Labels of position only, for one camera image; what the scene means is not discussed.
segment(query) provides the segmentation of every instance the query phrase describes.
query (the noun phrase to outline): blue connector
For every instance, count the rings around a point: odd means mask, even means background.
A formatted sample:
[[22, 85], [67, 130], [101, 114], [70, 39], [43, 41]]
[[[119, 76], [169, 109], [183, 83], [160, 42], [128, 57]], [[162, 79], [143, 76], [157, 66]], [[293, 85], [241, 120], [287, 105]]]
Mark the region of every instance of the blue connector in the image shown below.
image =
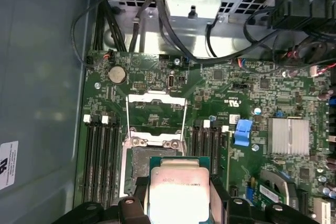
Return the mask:
[[250, 132], [253, 121], [241, 119], [237, 123], [236, 131], [234, 134], [235, 145], [249, 146], [250, 145]]
[[332, 97], [329, 99], [329, 106], [336, 106], [336, 97]]
[[246, 198], [253, 202], [253, 195], [254, 195], [254, 189], [251, 187], [247, 187], [246, 189]]

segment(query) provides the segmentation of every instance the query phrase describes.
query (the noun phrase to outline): aluminum heatsink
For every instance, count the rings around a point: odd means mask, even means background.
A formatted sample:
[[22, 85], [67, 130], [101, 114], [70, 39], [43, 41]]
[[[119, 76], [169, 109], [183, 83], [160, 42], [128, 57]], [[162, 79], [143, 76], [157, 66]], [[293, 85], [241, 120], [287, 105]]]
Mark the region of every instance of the aluminum heatsink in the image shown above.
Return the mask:
[[269, 118], [267, 152], [309, 155], [309, 121]]

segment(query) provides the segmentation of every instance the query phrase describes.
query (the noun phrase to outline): white label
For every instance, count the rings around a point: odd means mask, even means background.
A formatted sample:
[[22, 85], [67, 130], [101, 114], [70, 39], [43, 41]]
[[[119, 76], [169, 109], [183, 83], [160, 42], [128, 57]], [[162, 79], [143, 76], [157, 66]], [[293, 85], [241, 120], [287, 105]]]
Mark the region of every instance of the white label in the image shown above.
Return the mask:
[[14, 184], [18, 141], [0, 146], [0, 190]]
[[240, 115], [232, 114], [229, 116], [229, 124], [237, 124], [240, 120]]
[[228, 103], [230, 107], [238, 108], [242, 101], [238, 100], [224, 100], [224, 103]]
[[260, 192], [275, 203], [279, 202], [279, 196], [260, 185]]

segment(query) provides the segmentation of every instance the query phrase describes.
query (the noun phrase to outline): motherboard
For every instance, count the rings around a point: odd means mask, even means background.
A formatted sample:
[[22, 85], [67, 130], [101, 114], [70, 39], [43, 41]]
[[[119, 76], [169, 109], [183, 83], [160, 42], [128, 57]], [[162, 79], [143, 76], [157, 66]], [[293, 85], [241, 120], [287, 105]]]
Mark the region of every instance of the motherboard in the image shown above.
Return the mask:
[[[260, 209], [282, 202], [317, 222], [328, 204], [331, 222], [320, 223], [336, 223], [328, 72], [251, 74], [234, 62], [89, 53], [92, 61], [102, 57], [85, 75], [75, 206], [108, 207], [134, 194], [153, 156], [207, 156], [232, 197]], [[263, 72], [273, 64], [246, 67]]]

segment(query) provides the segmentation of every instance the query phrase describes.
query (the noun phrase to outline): ram slot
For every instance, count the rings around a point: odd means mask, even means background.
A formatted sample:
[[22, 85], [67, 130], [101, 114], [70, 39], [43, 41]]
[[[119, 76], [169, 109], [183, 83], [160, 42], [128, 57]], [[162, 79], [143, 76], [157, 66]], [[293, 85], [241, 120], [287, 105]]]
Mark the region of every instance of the ram slot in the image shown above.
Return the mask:
[[111, 134], [111, 148], [110, 148], [110, 168], [109, 168], [109, 197], [108, 204], [113, 204], [113, 197], [116, 184], [116, 170], [117, 170], [117, 156], [118, 156], [118, 144], [119, 144], [119, 126], [115, 124], [112, 128]]
[[109, 153], [110, 153], [110, 135], [111, 127], [103, 128], [103, 144], [102, 144], [102, 166], [101, 166], [101, 190], [100, 203], [105, 206], [107, 204], [107, 188], [108, 188], [108, 170], [109, 170]]
[[197, 126], [193, 127], [192, 153], [191, 153], [192, 156], [197, 156], [197, 154], [200, 152], [199, 135], [200, 135], [200, 128]]
[[200, 156], [207, 156], [206, 154], [206, 140], [208, 138], [208, 132], [206, 129], [201, 128], [199, 132], [199, 139], [200, 139]]
[[96, 127], [96, 137], [93, 143], [93, 156], [92, 156], [92, 197], [91, 200], [99, 202], [98, 190], [100, 187], [100, 151], [101, 151], [101, 133], [102, 127]]
[[220, 149], [220, 142], [222, 138], [222, 133], [218, 128], [213, 128], [213, 141], [212, 141], [212, 154], [211, 154], [211, 160], [212, 160], [212, 174], [218, 174], [219, 166], [221, 163], [221, 149]]
[[86, 138], [86, 150], [84, 161], [84, 176], [83, 176], [83, 194], [82, 202], [90, 201], [90, 184], [92, 178], [90, 176], [91, 170], [91, 158], [92, 158], [92, 143], [93, 135], [95, 133], [95, 127], [93, 125], [87, 125], [87, 138]]

